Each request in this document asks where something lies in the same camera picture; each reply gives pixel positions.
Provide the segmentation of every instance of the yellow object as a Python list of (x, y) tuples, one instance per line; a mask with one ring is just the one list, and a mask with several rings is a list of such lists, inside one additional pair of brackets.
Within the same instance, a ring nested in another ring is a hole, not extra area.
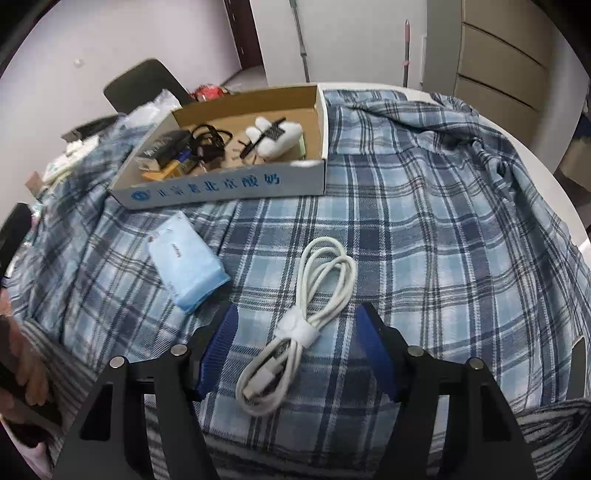
[(143, 171), (142, 177), (144, 180), (149, 181), (177, 179), (185, 175), (194, 165), (195, 162), (191, 162), (190, 160), (185, 160), (182, 163), (178, 160), (171, 160), (161, 171)]

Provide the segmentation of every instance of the plaid blanket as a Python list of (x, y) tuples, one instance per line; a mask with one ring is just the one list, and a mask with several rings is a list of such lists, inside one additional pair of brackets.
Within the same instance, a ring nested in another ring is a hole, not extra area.
[[(111, 357), (143, 360), (186, 341), (220, 299), (238, 305), (240, 325), (197, 415), (227, 478), (367, 478), (376, 469), (398, 407), (377, 388), (356, 340), (354, 308), (363, 301), (438, 358), (481, 357), (516, 413), (563, 400), (573, 339), (585, 335), (591, 346), (589, 269), (509, 141), (465, 103), (434, 99), (438, 105), (388, 91), (326, 92), (325, 196), (184, 206), (232, 277), (194, 316), (172, 304), (145, 248), (147, 233), (176, 209), (131, 212), (106, 189), (145, 130), (104, 138), (47, 201), (9, 288), (15, 317), (38, 343), (79, 366), (85, 380), (52, 369), (58, 384), (75, 383), (75, 394), (60, 390), (69, 418)], [(235, 382), (293, 304), (298, 259), (322, 235), (357, 260), (355, 296), (305, 352), (284, 405), (250, 418), (236, 405)], [(587, 425), (589, 405), (577, 408)], [(556, 409), (565, 418), (573, 411)], [(152, 457), (165, 477), (149, 412)], [(579, 422), (555, 424), (544, 434), (530, 430), (541, 478), (580, 436)], [(523, 425), (526, 432), (532, 424)], [(556, 432), (568, 432), (568, 441), (555, 442)]]

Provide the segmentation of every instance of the beige cabinet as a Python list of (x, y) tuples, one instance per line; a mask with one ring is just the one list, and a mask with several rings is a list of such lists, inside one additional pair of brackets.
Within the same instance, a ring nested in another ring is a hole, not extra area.
[(530, 145), (552, 48), (552, 24), (531, 0), (428, 0), (423, 89), (461, 98)]

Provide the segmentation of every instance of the tissue packet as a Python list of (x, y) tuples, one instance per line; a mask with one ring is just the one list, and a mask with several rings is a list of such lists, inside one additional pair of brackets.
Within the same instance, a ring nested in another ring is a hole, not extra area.
[(185, 313), (193, 313), (230, 280), (221, 260), (177, 212), (148, 236), (148, 250), (164, 287)]

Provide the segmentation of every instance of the doorway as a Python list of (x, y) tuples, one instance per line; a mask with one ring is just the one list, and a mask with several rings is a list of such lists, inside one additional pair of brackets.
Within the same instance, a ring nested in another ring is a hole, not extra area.
[(261, 46), (249, 0), (224, 0), (242, 70), (262, 66)]

